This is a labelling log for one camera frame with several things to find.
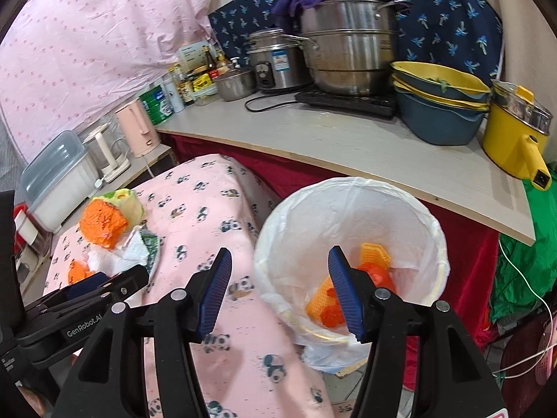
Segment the white paper towel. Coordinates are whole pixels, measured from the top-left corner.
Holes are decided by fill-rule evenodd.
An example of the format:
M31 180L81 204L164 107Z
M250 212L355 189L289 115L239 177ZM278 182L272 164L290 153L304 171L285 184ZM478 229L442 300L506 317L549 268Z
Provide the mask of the white paper towel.
M92 272L114 277L130 268L148 265L149 250L142 236L146 233L144 226L135 226L130 235L113 249L92 245L87 254L87 265Z

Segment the orange mesh bag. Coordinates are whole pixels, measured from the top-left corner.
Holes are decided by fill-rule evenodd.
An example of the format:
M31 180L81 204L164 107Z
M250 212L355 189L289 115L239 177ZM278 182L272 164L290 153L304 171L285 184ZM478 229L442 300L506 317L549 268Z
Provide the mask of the orange mesh bag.
M93 199L79 221L82 236L90 243L113 249L128 227L128 222L113 204Z

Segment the orange plastic wrapper trash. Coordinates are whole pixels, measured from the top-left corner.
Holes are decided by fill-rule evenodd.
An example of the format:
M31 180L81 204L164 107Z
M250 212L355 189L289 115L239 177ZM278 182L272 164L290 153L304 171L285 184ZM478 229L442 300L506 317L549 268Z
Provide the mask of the orange plastic wrapper trash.
M390 293L397 292L391 275L391 256L383 245L362 243L360 261L355 269L366 272L377 288L389 290ZM353 304L354 299L349 297L353 289L345 279L343 276L327 276L310 298L305 310L317 325L328 329L346 326L345 309Z

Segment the white bagged trash bin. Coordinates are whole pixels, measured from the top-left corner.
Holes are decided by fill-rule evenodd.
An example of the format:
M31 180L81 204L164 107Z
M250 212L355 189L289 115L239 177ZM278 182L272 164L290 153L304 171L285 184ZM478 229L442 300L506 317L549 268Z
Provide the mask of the white bagged trash bin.
M440 298L450 273L445 234L422 203L388 183L336 177L313 184L282 200L260 231L256 289L314 370L336 374L369 354L345 326L327 329L305 310L329 273L329 250L340 246L356 267L365 242L390 256L389 274L403 300L429 306Z

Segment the green plastic bag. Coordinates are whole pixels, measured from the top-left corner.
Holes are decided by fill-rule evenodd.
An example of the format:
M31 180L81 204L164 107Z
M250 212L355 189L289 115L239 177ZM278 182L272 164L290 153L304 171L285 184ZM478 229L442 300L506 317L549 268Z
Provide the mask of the green plastic bag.
M523 182L533 218L533 245L500 235L500 254L490 297L490 320L494 323L518 313L528 313L540 304L537 299L556 283L556 183L537 190Z

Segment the yellow green snack bag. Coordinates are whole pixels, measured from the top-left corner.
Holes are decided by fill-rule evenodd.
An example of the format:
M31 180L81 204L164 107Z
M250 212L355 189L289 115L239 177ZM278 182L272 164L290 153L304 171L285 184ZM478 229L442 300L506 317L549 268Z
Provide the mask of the yellow green snack bag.
M105 193L93 197L93 200L103 200L115 206L126 218L130 227L139 225L146 214L137 193L130 189L119 189L114 192Z

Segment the dark green foil packet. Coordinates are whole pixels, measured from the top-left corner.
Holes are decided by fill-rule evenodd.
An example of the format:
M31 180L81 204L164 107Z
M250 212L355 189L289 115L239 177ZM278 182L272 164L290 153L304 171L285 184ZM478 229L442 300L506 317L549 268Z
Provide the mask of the dark green foil packet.
M149 230L145 225L141 226L140 235L142 243L148 253L146 271L149 274L149 278L152 279L159 266L160 248L162 247L162 243L160 242L159 236Z

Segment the white dish rack box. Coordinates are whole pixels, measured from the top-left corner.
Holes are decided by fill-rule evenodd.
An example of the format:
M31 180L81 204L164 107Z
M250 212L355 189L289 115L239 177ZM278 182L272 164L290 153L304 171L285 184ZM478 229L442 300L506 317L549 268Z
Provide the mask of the white dish rack box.
M25 167L22 194L30 215L52 233L95 191L98 170L77 134L58 134Z

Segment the white glass kettle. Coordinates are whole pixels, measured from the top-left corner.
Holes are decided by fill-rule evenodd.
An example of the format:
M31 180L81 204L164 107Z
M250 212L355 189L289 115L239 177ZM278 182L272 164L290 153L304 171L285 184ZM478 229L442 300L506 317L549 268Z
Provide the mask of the white glass kettle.
M106 183L113 182L130 167L130 159L122 142L123 138L116 136L109 123L92 129L83 140L93 156L101 179Z

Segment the pink panda tablecloth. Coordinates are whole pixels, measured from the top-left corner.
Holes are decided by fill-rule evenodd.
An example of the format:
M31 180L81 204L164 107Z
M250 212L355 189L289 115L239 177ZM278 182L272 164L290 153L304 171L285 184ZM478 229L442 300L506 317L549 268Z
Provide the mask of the pink panda tablecloth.
M58 237L45 288L116 274L142 235L159 239L146 287L90 322L57 417L329 417L324 381L260 300L252 257L277 199L230 157L187 161L136 189L146 213L113 249L81 225Z

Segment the pink electric kettle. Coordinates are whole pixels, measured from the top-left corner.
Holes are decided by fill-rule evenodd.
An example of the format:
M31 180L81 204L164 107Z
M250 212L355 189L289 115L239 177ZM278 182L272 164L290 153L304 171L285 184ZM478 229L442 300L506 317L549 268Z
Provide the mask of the pink electric kettle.
M145 156L160 145L155 126L139 99L117 109L115 116L134 157Z

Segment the green tin can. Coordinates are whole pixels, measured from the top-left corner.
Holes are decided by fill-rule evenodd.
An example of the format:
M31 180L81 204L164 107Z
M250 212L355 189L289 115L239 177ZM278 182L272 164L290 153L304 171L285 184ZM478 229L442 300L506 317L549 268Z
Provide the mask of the green tin can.
M140 94L139 100L153 125L161 124L174 114L174 109L160 85Z

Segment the yellow electric pot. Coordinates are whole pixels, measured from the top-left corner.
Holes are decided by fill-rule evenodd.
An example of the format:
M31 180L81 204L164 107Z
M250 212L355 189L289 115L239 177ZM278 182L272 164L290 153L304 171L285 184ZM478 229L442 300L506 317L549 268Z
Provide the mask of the yellow electric pot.
M536 190L549 190L551 174L543 159L552 114L533 92L495 80L483 135L487 157L512 177L528 180Z

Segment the stacked yellow blue basins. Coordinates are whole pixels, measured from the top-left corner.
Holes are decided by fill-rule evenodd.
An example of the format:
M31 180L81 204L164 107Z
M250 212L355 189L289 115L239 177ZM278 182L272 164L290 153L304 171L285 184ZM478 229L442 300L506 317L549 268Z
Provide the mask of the stacked yellow blue basins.
M451 67L418 61L391 63L402 122L430 145L468 145L490 109L491 88Z

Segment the white bottle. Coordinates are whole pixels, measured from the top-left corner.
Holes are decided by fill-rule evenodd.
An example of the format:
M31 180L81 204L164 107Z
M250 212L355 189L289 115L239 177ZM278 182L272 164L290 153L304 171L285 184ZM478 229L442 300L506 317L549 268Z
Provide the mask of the white bottle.
M179 90L175 86L174 80L172 80L171 77L166 77L163 80L163 85L166 89L166 93L168 94L174 112L182 112L185 109L185 106Z

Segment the dark soy sauce bottle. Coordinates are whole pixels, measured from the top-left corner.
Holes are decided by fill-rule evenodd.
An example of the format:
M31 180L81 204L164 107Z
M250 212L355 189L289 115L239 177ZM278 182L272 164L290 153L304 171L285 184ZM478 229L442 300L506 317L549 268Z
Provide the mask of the dark soy sauce bottle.
M191 106L195 102L190 91L191 83L180 68L175 68L175 78L178 81L179 94L184 102L184 106Z

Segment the black induction cooktop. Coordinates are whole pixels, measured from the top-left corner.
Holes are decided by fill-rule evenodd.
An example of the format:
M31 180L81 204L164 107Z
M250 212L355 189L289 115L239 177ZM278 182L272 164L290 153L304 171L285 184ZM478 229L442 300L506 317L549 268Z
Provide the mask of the black induction cooktop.
M300 104L315 108L362 113L384 120L391 120L398 115L398 104L395 100L391 98L380 99L371 95L351 96L321 91L306 91L297 93L295 100Z

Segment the pink dotted curtain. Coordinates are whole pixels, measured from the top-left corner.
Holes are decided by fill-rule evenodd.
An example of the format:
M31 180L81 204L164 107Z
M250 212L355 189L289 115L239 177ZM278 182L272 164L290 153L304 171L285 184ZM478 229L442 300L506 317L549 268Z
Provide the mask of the pink dotted curtain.
M211 0L29 0L1 43L3 121L26 160L209 38Z

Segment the yellow seasoning packet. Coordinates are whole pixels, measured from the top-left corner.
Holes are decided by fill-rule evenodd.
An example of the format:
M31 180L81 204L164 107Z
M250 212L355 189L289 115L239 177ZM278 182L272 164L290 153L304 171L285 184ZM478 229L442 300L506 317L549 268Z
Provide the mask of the yellow seasoning packet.
M210 77L210 74L205 72L205 73L200 73L199 75L196 75L193 77L192 79L192 87L195 93L203 91L204 89L207 89L208 87L210 87L213 84L212 79Z

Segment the white box on counter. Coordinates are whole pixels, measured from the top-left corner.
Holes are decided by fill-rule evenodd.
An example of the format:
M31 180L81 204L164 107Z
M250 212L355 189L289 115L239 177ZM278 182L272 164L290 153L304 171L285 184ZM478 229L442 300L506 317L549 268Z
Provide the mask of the white box on counter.
M206 65L205 48L216 59L214 47L207 41L197 41L193 44L184 44L178 50L179 63L184 73L189 73L196 68Z

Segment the small steel pot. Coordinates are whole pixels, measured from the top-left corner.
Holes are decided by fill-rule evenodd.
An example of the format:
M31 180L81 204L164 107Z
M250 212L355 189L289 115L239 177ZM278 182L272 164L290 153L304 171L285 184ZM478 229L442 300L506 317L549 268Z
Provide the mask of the small steel pot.
M258 85L251 68L230 70L214 80L218 95L226 102L248 97L257 92Z

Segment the navy patterned cloth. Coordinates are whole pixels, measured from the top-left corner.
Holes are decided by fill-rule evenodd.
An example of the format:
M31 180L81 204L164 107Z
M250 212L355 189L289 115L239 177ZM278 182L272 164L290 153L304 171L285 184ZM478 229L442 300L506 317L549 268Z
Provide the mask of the navy patterned cloth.
M248 63L250 34L283 24L275 6L293 0L232 0L211 12L219 44L230 57ZM409 9L395 16L397 58L457 69L490 84L502 64L502 22L485 0L404 0Z

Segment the large steel steamer pot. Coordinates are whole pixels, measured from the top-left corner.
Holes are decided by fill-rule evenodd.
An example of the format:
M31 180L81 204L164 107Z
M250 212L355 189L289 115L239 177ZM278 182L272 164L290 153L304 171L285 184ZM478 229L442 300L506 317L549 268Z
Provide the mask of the large steel steamer pot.
M369 95L397 54L406 0L323 0L299 16L301 33L286 39L303 49L315 85L327 93Z

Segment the steel rice cooker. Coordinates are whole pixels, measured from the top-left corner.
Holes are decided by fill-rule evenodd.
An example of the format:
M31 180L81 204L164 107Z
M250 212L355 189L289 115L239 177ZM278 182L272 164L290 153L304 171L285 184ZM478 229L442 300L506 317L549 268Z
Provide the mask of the steel rice cooker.
M281 28L251 33L248 57L263 93L288 92L313 84L301 45Z

